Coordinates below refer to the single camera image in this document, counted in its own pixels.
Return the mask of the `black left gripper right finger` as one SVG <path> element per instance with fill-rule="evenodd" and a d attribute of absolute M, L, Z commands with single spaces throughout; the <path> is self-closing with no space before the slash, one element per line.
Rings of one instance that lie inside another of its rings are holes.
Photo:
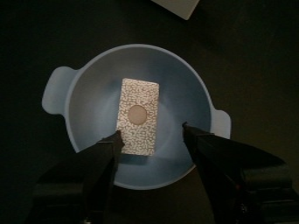
<path fill-rule="evenodd" d="M 215 224 L 299 224 L 299 194 L 285 160 L 189 124 L 182 134 Z"/>

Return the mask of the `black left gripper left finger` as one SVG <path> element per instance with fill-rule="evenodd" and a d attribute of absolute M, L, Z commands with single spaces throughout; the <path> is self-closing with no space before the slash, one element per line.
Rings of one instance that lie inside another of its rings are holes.
<path fill-rule="evenodd" d="M 24 224 L 104 224 L 123 147 L 118 130 L 40 176 Z"/>

